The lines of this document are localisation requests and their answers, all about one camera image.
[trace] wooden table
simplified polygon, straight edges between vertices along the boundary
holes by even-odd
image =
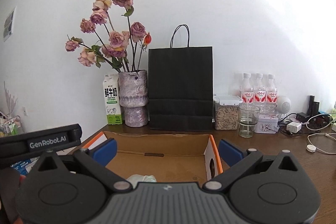
[[[151,130],[148,126],[131,128],[126,125],[106,125],[100,131],[111,131],[130,134],[207,134],[206,132],[177,132]],[[304,167],[321,195],[321,206],[314,224],[336,224],[336,155],[325,155],[319,152],[310,153],[306,150],[307,135],[287,137],[277,134],[254,134],[252,138],[242,138],[236,131],[209,132],[218,145],[221,139],[227,139],[242,149],[256,148],[265,155],[277,155],[281,150],[290,150]],[[88,138],[82,145],[92,139]],[[312,143],[324,151],[336,151],[336,142],[324,136],[312,137]],[[223,169],[228,166],[222,162]]]

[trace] black paper bag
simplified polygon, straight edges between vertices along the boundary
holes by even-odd
[[[188,46],[173,48],[181,26],[188,31]],[[149,50],[148,96],[151,129],[211,131],[212,47],[189,47],[187,25],[175,29],[170,48]]]

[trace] bag handle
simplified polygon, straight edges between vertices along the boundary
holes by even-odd
[[[188,44],[187,44],[187,46],[189,47],[189,40],[190,40],[189,27],[188,27],[188,25],[186,25],[186,24],[181,24],[181,25],[178,25],[178,26],[176,27],[176,29],[175,29],[175,31],[174,31],[174,33],[173,33],[173,36],[171,37],[171,40],[170,40],[170,48],[173,47],[174,35],[176,34],[177,30],[178,30],[179,28],[181,28],[182,26],[184,26],[184,27],[187,29],[187,32],[188,32]]]

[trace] wall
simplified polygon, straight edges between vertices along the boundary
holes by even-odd
[[[16,6],[14,34],[0,40],[0,105],[6,80],[28,131],[79,123],[85,139],[106,124],[102,81],[113,71],[106,64],[86,68],[77,61],[80,50],[64,49],[67,34],[96,42],[79,29],[92,2],[0,1],[1,24]],[[151,32],[151,47],[167,47],[181,23],[190,27],[192,46],[213,46],[214,93],[236,93],[243,72],[261,72],[276,75],[279,94],[291,98],[295,112],[306,110],[308,95],[326,111],[336,100],[336,0],[134,0],[134,7],[131,19]],[[110,13],[116,29],[126,30],[123,10],[113,6]],[[186,44],[184,30],[176,38],[177,47]]]

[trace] plastic bag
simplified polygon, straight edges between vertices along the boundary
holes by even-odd
[[[142,176],[142,175],[131,175],[128,179],[128,182],[130,182],[133,186],[133,189],[136,188],[138,182],[156,182],[156,178],[151,175],[151,176]]]

